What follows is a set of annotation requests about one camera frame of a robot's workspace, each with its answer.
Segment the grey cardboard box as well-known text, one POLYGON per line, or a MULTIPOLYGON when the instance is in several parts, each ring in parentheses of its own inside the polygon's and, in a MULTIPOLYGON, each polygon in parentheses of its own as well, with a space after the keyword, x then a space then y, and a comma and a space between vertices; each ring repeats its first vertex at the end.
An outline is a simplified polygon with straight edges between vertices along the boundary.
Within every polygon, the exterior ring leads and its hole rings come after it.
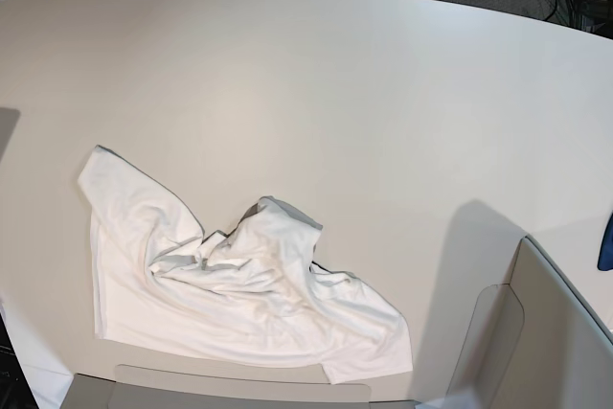
MULTIPOLYGON (((446 394, 431 408, 608 408, 612 335, 540 247, 519 243, 511 279, 479 295, 446 394)), ((120 365, 76 375, 66 408, 371 408, 363 384, 189 375, 120 365)))

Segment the blue cloth at edge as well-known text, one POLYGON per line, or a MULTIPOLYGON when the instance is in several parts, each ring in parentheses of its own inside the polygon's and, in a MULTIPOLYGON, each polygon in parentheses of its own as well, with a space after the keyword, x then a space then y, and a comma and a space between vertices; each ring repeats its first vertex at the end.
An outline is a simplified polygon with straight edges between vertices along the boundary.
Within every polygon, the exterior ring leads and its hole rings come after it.
POLYGON ((613 269, 613 215, 608 219, 604 229, 597 268, 603 272, 613 269))

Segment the white printed t-shirt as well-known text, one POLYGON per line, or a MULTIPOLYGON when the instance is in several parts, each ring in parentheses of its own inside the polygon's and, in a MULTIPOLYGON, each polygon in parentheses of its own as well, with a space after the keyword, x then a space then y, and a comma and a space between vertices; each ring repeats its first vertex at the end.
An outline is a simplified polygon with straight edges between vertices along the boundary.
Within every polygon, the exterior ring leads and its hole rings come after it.
POLYGON ((408 373, 402 314, 353 274, 314 260, 321 226, 265 196, 230 233, 115 152, 78 179, 91 208, 100 339, 266 368, 320 366, 328 381, 408 373))

